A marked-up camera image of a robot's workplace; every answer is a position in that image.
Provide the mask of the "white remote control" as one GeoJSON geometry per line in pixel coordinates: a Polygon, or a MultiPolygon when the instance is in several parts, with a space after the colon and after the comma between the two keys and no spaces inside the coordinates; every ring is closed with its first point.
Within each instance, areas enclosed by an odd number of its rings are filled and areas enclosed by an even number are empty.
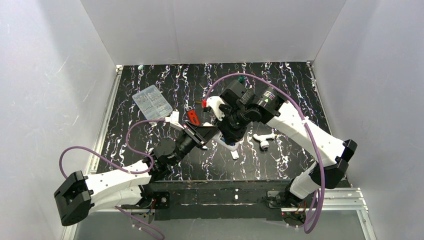
{"type": "Polygon", "coordinates": [[[231,143],[231,144],[227,144],[224,141],[224,137],[223,134],[219,131],[217,132],[213,137],[212,140],[217,142],[219,145],[223,146],[224,148],[230,150],[231,152],[234,152],[238,149],[240,143],[236,142],[236,143],[231,143]]]}

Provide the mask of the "white battery cover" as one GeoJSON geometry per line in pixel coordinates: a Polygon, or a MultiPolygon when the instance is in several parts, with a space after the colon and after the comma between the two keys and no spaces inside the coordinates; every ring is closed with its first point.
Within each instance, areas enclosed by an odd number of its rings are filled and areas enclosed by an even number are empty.
{"type": "Polygon", "coordinates": [[[232,159],[233,160],[237,160],[239,158],[239,154],[238,154],[238,152],[236,150],[235,151],[231,151],[230,153],[231,153],[231,156],[232,156],[232,159]]]}

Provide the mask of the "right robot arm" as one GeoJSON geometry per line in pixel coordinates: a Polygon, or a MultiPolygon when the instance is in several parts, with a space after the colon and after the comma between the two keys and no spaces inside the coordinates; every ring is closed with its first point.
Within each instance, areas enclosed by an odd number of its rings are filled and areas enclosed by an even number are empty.
{"type": "Polygon", "coordinates": [[[234,80],[219,96],[205,97],[204,108],[211,108],[217,121],[216,139],[228,149],[236,148],[252,122],[261,122],[280,131],[315,158],[315,164],[296,176],[281,198],[299,203],[318,189],[334,189],[345,176],[357,143],[341,140],[302,113],[286,93],[267,82],[263,92],[256,94],[234,80]]]}

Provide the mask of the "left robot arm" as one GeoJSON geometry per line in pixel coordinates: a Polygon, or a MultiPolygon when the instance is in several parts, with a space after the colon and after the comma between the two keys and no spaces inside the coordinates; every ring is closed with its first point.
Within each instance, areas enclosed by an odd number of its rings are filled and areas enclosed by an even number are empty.
{"type": "Polygon", "coordinates": [[[61,225],[74,225],[102,209],[139,204],[142,186],[170,175],[193,148],[203,147],[218,133],[215,125],[186,121],[177,139],[160,139],[145,160],[104,173],[85,175],[79,170],[66,175],[53,195],[61,225]]]}

